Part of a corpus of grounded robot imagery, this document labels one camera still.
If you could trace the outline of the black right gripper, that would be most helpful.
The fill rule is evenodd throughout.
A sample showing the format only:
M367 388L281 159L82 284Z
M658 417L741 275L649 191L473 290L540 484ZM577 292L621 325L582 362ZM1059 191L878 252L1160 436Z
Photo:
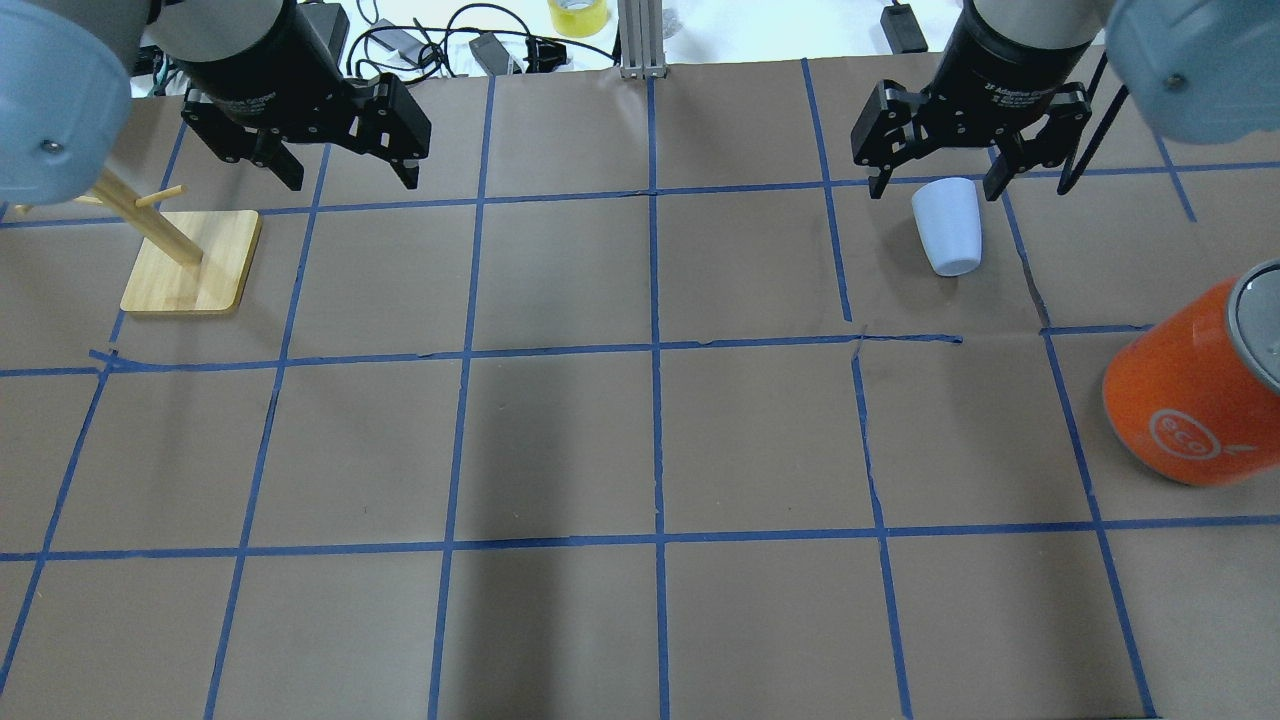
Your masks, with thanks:
M1094 37L1093 1L965 1L925 94L881 79L851 129L869 197L881 199L896 168L936 147L992 143L998 151L983 179L987 201L1036 167L1059 167L1057 193L1070 192L1092 108L1085 86L1069 76ZM1038 122L1043 127L1024 138Z

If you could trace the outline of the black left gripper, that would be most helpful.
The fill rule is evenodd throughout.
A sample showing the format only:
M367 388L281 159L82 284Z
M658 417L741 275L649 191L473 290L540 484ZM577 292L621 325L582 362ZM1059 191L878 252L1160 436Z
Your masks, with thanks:
M339 4L288 1L241 53L178 59L196 87L184 94L186 124L224 163L250 161L292 191L302 190L305 168L283 136L330 135L343 149L387 163L406 190L416 190L431 122L398 76L344 78L337 55L348 31Z

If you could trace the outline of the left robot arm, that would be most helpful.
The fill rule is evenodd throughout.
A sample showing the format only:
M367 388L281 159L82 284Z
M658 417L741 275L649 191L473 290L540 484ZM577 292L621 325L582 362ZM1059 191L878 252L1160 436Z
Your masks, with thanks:
M131 68L151 38L189 78L186 123L227 163L291 190L291 143L332 143L419 184L431 124L397 76L343 76L296 1L5 1L1 195L47 205L84 192L131 109Z

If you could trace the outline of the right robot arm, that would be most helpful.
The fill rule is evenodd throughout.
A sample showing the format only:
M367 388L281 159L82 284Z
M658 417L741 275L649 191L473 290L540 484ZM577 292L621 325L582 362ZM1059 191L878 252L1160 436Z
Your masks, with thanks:
M1275 1L965 1L922 91L876 85L852 160L879 199L906 161L993 147L992 201L1037 167L1069 193L1126 100L1180 143L1275 131L1277 23Z

